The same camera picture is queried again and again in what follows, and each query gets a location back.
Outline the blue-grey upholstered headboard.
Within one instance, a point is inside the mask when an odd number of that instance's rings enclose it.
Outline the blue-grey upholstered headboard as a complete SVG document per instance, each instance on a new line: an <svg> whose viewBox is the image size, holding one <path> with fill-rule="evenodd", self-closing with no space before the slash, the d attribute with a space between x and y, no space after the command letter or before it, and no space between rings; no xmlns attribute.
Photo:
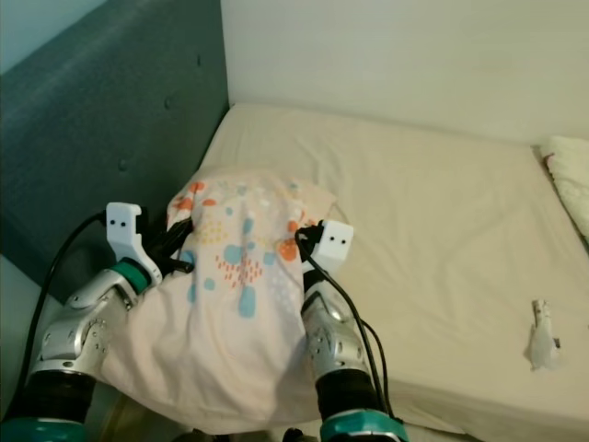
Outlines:
<svg viewBox="0 0 589 442"><path fill-rule="evenodd" d="M230 110L222 0L109 0L1 77L1 298L110 202L160 227Z"/></svg>

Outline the cream cartoon print quilt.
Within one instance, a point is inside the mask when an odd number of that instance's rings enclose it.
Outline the cream cartoon print quilt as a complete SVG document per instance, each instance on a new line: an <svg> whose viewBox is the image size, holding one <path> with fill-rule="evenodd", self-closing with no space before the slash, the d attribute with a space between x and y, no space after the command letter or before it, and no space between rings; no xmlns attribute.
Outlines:
<svg viewBox="0 0 589 442"><path fill-rule="evenodd" d="M551 136L538 152L565 210L589 243L589 140Z"/></svg>

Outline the pink patterned pillow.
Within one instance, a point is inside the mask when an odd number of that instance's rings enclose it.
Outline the pink patterned pillow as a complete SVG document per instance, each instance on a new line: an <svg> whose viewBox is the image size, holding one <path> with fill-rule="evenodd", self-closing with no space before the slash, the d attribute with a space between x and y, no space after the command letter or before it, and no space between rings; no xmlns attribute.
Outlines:
<svg viewBox="0 0 589 442"><path fill-rule="evenodd" d="M316 420L295 231L327 217L335 201L311 181L265 169L195 174L166 212L170 225L191 228L179 256L194 268L144 292L102 378L211 435Z"/></svg>

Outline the beige sheeted bed mattress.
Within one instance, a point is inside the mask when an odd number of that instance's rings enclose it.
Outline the beige sheeted bed mattress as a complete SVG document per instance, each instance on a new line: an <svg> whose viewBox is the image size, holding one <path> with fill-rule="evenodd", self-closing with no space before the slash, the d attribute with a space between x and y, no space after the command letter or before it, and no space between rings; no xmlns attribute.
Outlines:
<svg viewBox="0 0 589 442"><path fill-rule="evenodd" d="M530 147L239 104L195 174L221 168L335 195L323 220L354 236L331 274L383 342L405 424L589 442L589 251ZM527 358L538 299L560 343L552 370Z"/></svg>

